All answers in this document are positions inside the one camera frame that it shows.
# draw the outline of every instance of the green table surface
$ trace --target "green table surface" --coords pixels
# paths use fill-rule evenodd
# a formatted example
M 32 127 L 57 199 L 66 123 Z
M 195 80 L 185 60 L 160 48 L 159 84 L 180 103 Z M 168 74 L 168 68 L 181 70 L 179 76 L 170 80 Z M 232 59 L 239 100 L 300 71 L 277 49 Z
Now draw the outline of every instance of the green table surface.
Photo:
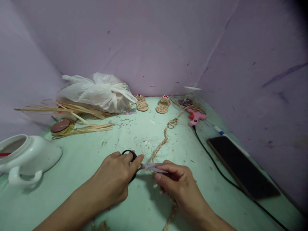
M 43 174 L 42 180 L 34 188 L 12 186 L 7 181 L 7 174 L 3 174 L 0 177 L 0 230 L 35 228 L 76 188 L 88 180 L 112 152 L 135 150 L 136 154 L 145 154 L 143 163 L 149 163 L 154 151 L 164 139 L 164 128 L 168 121 L 177 117 L 182 108 L 171 103 L 166 114 L 159 114 L 155 107 L 160 98 L 146 99 L 149 105 L 146 112 L 116 115 L 104 120 L 88 119 L 90 123 L 96 124 L 115 123 L 111 131 L 74 135 L 52 141 L 63 148 L 63 155 L 54 167 Z M 202 104 L 207 118 L 239 143 L 215 111 L 205 102 Z M 156 162 L 168 159 L 188 166 L 211 208 L 237 230 L 283 230 L 249 198 L 221 177 L 199 144 L 193 129 L 188 126 L 189 115 L 184 112 L 178 125 L 174 129 L 168 129 L 169 140 L 158 152 Z M 197 132 L 218 167 L 234 182 L 206 144 L 208 138 L 219 136 L 213 125 L 207 121 L 199 121 Z M 50 140 L 51 134 L 46 133 L 44 137 Z M 290 231 L 298 230 L 304 222 L 300 212 L 283 195 L 262 200 L 260 204 Z M 111 230 L 158 231 L 163 229 L 171 210 L 169 198 L 159 194 L 152 174 L 140 171 L 129 185 L 128 198 L 110 211 L 98 215 L 95 224 L 99 225 L 106 220 Z M 90 224 L 83 230 L 91 230 Z M 169 230 L 194 228 L 181 212 L 177 212 Z

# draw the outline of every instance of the scissor handle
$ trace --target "scissor handle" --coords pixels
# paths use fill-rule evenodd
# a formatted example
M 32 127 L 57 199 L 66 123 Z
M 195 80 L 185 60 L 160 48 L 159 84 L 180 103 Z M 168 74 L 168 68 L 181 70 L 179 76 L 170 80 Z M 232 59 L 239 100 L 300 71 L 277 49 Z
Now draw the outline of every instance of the scissor handle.
M 125 152 L 127 152 L 127 151 L 129 151 L 129 152 L 131 152 L 131 153 L 133 154 L 133 159 L 132 159 L 132 161 L 131 161 L 131 162 L 133 162 L 133 161 L 137 158 L 137 155 L 136 155 L 132 150 L 125 150 L 124 152 L 122 152 L 121 155 L 123 155 L 123 154 L 124 154 Z M 133 175 L 133 177 L 132 177 L 132 179 L 131 179 L 130 182 L 132 182 L 133 179 L 135 179 L 136 175 L 137 175 L 137 172 L 135 172 L 135 174 Z

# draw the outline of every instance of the white ceramic pot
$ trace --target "white ceramic pot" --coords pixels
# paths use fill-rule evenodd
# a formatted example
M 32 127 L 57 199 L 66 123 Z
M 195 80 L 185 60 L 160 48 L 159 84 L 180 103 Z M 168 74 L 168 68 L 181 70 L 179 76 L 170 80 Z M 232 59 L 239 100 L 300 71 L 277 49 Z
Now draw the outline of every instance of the white ceramic pot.
M 9 173 L 12 185 L 30 186 L 42 173 L 54 166 L 62 156 L 62 149 L 40 136 L 16 135 L 0 142 L 1 153 L 11 153 L 0 159 L 0 172 Z M 20 175 L 34 175 L 23 180 Z

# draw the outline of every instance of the white plastic bag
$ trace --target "white plastic bag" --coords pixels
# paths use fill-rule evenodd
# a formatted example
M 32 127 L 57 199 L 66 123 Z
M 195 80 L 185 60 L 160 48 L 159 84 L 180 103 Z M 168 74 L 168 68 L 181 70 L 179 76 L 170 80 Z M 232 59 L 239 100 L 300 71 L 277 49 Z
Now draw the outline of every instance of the white plastic bag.
M 109 113 L 121 113 L 129 108 L 130 101 L 137 102 L 127 84 L 113 75 L 95 73 L 94 81 L 79 75 L 63 75 L 62 78 L 71 85 L 59 92 L 59 98 L 99 106 Z

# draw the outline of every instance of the scissors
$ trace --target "scissors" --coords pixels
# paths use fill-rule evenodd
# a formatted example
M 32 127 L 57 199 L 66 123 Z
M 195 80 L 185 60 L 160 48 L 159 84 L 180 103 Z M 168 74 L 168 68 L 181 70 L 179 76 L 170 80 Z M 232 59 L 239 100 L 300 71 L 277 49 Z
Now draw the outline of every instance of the scissors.
M 133 159 L 132 159 L 132 161 L 131 161 L 131 162 L 133 162 L 133 161 L 137 158 L 137 155 L 136 155 L 133 151 L 131 151 L 131 150 L 125 150 L 124 152 L 122 152 L 122 155 L 123 155 L 125 152 L 127 152 L 127 151 L 129 151 L 129 152 L 131 152 L 131 153 L 133 154 Z M 149 170 L 149 171 L 154 171 L 154 172 L 160 172 L 160 173 L 168 173 L 168 172 L 166 172 L 166 171 L 164 171 L 164 170 L 160 170 L 160 169 L 156 168 L 156 166 L 162 166 L 162 165 L 165 165 L 165 164 L 164 164 L 164 163 L 141 164 L 141 167 L 140 167 L 139 169 L 137 169 L 137 171 L 135 172 L 135 174 L 134 174 L 134 176 L 132 177 L 132 179 L 131 179 L 130 182 L 132 182 L 132 181 L 135 179 L 135 177 L 136 177 L 136 175 L 137 175 L 137 172 L 138 172 L 139 170 L 142 170 L 142 169 Z

